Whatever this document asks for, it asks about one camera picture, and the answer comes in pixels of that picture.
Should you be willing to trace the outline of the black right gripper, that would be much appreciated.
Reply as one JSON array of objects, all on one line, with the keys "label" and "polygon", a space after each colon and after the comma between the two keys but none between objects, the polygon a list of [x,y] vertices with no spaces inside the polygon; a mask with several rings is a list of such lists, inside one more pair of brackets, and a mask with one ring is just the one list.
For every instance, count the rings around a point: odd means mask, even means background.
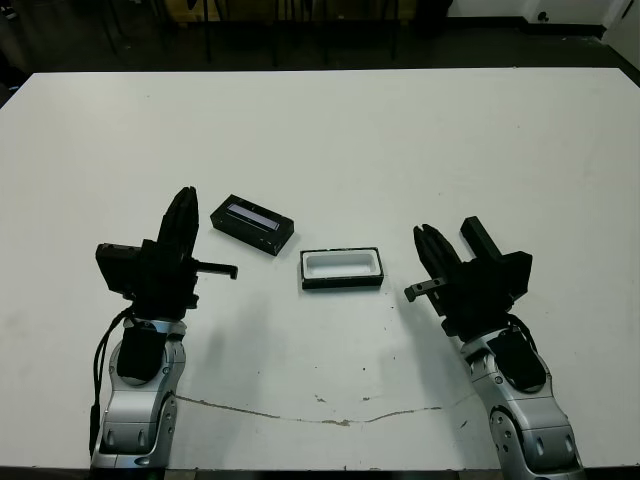
[{"label": "black right gripper", "polygon": [[450,242],[430,225],[415,226],[413,237],[432,279],[405,288],[409,302],[426,295],[445,334],[461,341],[507,325],[513,299],[503,264],[480,259],[462,263]]}]

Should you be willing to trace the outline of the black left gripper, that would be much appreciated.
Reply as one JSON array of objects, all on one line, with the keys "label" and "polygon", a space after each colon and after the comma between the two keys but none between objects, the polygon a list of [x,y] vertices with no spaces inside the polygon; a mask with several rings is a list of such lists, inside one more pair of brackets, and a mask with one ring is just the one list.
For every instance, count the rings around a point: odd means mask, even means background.
[{"label": "black left gripper", "polygon": [[199,230],[196,189],[183,187],[164,214],[158,241],[144,240],[137,257],[132,290],[133,316],[145,320],[182,320],[195,309],[199,273],[235,280],[238,267],[193,257]]}]

